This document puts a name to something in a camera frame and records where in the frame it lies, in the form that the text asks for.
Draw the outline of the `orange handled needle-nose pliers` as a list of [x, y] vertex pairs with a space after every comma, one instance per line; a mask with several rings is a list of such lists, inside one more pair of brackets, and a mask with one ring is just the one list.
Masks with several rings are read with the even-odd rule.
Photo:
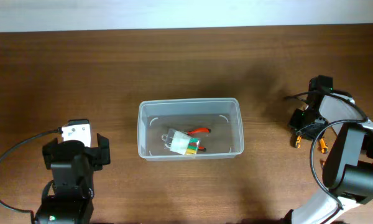
[[[302, 135], [296, 135], [292, 139], [292, 146], [295, 147], [295, 148], [300, 148], [302, 139], [303, 139]], [[321, 151], [321, 153], [322, 154], [327, 154], [328, 153], [328, 145], [327, 145], [326, 140], [325, 140], [324, 137], [322, 137], [319, 140], [319, 145], [320, 145], [320, 151]]]

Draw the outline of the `red handled cutting pliers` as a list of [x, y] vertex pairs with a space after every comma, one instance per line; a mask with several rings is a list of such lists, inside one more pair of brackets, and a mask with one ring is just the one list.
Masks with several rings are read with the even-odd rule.
[[[192, 131], [188, 131], [186, 134], [191, 136], [191, 135], [194, 135], [194, 134], [201, 134], [201, 133], [209, 134], [209, 133], [211, 133], [211, 130], [209, 128], [198, 128], [198, 129], [195, 129], [195, 130], [192, 130]], [[198, 150], [201, 151], [201, 152], [206, 152], [206, 148], [203, 147], [203, 146], [199, 146]]]

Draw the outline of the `clear plastic container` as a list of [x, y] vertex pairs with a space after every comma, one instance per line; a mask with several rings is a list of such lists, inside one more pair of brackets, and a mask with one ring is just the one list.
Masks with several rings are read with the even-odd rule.
[[[161, 136], [169, 129], [183, 133], [209, 128], [211, 133], [194, 134], [206, 152], [180, 155], [165, 148]], [[144, 101], [137, 125], [138, 153], [147, 161], [228, 159], [244, 151], [244, 133], [239, 103], [235, 98], [190, 98]]]

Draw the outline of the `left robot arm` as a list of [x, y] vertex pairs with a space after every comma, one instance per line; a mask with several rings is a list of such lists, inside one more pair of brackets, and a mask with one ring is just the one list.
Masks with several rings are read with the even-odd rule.
[[98, 134], [91, 147], [87, 119], [72, 119], [57, 138], [42, 147], [46, 169], [53, 179], [44, 187], [33, 223], [89, 223], [95, 196], [93, 174], [110, 164], [109, 139]]

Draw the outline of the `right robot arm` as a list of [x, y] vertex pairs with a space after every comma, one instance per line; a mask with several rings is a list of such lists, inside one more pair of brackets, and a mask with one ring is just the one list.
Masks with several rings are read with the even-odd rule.
[[373, 122], [333, 79], [318, 75], [308, 91], [294, 95], [306, 104], [296, 109], [288, 127], [295, 148], [311, 141], [310, 169], [319, 191], [290, 210], [283, 223], [336, 223], [350, 209], [373, 200]]

